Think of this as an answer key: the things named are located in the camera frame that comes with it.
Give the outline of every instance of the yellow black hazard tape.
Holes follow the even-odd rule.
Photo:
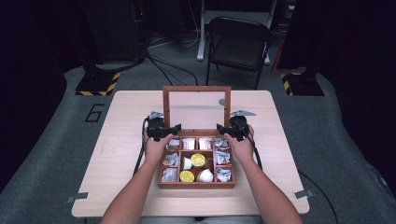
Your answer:
[[[106,91],[76,91],[76,95],[86,95],[86,96],[109,95],[111,94],[111,92],[113,92],[114,88],[116,88],[116,84],[117,81],[119,80],[119,77],[120,77],[120,73],[114,75]]]
[[[293,74],[293,75],[300,75],[301,73],[288,73],[288,74]],[[286,94],[287,95],[293,95],[293,92],[291,91],[290,88],[290,84],[288,82],[288,80],[285,78],[286,74],[281,73],[280,77],[282,78],[282,82],[283,82],[283,87],[285,88]]]

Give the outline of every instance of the chair leg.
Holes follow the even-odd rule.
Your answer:
[[[207,68],[206,68],[206,82],[205,85],[208,86],[209,84],[209,72],[210,72],[210,61],[207,60]]]
[[[262,76],[262,69],[260,69],[259,73],[257,74],[256,84],[254,85],[254,90],[257,90],[257,87],[259,86],[259,82],[260,82],[260,77],[261,76]]]

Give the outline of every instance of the wooden box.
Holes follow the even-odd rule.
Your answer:
[[[221,145],[224,139],[216,129],[217,124],[229,126],[230,104],[230,87],[163,87],[165,128],[180,123],[181,130],[170,144],[175,146],[164,149],[158,176],[161,189],[234,187],[233,153],[229,147]],[[194,164],[197,167],[193,164],[185,172],[185,158],[194,161],[197,157],[205,160],[201,160],[201,163],[196,161]],[[212,181],[211,178],[205,179],[206,175],[200,175],[206,169],[213,175]],[[191,175],[189,172],[193,175],[193,181],[183,181],[186,180],[183,178],[185,174]],[[175,181],[168,181],[169,176]]]

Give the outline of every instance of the gray carpet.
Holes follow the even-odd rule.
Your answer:
[[[277,45],[278,39],[270,51],[272,59]],[[204,85],[206,60],[196,61],[197,48],[198,44],[189,48],[166,44],[150,48],[148,52],[193,72],[199,84]],[[182,82],[194,85],[188,73],[166,68]],[[221,69],[220,72],[232,71]],[[0,196],[0,223],[83,223],[82,219],[72,217],[73,204],[64,201],[78,192],[114,95],[76,96],[75,87],[83,75],[82,68],[65,74],[68,86],[61,104]],[[181,85],[173,77],[169,78],[174,85]],[[321,75],[317,79],[324,97],[286,95],[280,76],[271,72],[271,65],[264,68],[259,85],[259,90],[273,94],[298,169],[323,189],[340,223],[396,223],[396,202],[379,183],[375,169],[344,129],[331,83]],[[164,85],[169,85],[167,79],[145,60],[121,73],[115,91],[161,90]],[[224,84],[211,81],[210,85]],[[244,88],[233,86],[233,89]],[[102,116],[98,122],[84,122],[94,104],[103,104],[96,107],[103,111]],[[304,222],[335,223],[325,196],[304,176],[301,179],[305,189],[315,193],[308,199],[311,208],[303,215]],[[88,223],[99,221],[100,218],[88,219]]]

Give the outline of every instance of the finger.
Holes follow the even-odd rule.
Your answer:
[[[172,140],[172,138],[173,138],[173,135],[171,133],[169,133],[168,135],[166,135],[166,137],[163,139],[163,141],[165,143],[168,143]]]
[[[235,142],[236,142],[236,140],[234,139],[234,138],[232,138],[229,134],[227,134],[227,133],[225,133],[224,134],[224,138],[228,141],[228,143],[230,144],[230,145],[233,145]]]

